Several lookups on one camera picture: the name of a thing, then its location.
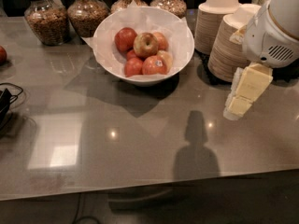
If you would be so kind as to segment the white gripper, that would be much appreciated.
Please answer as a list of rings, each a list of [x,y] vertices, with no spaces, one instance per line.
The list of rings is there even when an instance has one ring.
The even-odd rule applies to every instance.
[[[223,110],[223,116],[229,120],[239,120],[249,111],[272,82],[272,68],[286,67],[299,58],[299,42],[281,31],[269,8],[267,1],[247,26],[242,26],[229,38],[237,45],[243,43],[247,59],[254,62],[235,71]]]

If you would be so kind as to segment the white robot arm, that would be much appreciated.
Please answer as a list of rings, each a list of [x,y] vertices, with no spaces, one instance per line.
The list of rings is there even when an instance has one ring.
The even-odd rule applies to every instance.
[[[242,118],[273,80],[273,70],[299,58],[299,0],[268,0],[234,32],[249,66],[235,71],[223,116]]]

